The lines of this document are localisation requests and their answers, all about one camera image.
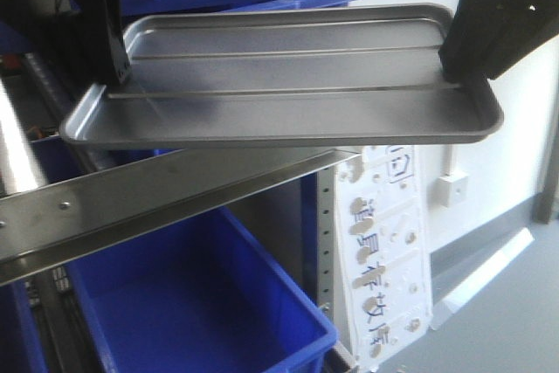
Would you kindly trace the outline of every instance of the bolt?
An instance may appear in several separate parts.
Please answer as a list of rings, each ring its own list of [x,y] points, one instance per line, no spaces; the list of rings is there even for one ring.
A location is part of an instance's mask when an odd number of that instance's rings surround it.
[[[320,305],[319,309],[322,311],[322,313],[327,314],[330,311],[330,303],[324,303],[323,305]]]

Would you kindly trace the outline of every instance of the electrical outlet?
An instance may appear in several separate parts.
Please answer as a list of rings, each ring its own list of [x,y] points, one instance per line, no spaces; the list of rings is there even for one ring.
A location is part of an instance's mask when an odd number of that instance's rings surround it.
[[[452,175],[441,176],[438,182],[438,201],[444,207],[452,207],[467,198],[468,178],[466,172],[456,170]]]

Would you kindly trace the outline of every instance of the silver baking tray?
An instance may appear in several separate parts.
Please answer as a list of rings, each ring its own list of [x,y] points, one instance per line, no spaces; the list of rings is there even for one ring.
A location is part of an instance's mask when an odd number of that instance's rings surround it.
[[[146,17],[132,78],[93,85],[69,142],[105,149],[476,142],[502,123],[487,80],[443,77],[444,8]]]

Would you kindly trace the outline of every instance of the white wall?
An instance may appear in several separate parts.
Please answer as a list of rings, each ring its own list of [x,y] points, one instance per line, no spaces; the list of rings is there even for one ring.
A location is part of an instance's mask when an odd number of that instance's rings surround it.
[[[352,4],[400,3],[440,3],[456,10],[458,0],[361,0]],[[421,148],[432,251],[537,192],[558,73],[559,42],[554,39],[491,83],[505,113],[505,123],[483,142],[457,147],[457,167],[470,175],[465,202],[450,209],[438,203],[435,185],[443,174],[444,148]]]

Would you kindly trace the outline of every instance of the metal pole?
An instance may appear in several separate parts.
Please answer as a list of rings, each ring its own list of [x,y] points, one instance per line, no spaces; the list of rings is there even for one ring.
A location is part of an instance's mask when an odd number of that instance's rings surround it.
[[[0,181],[5,195],[35,190],[48,184],[1,79]]]

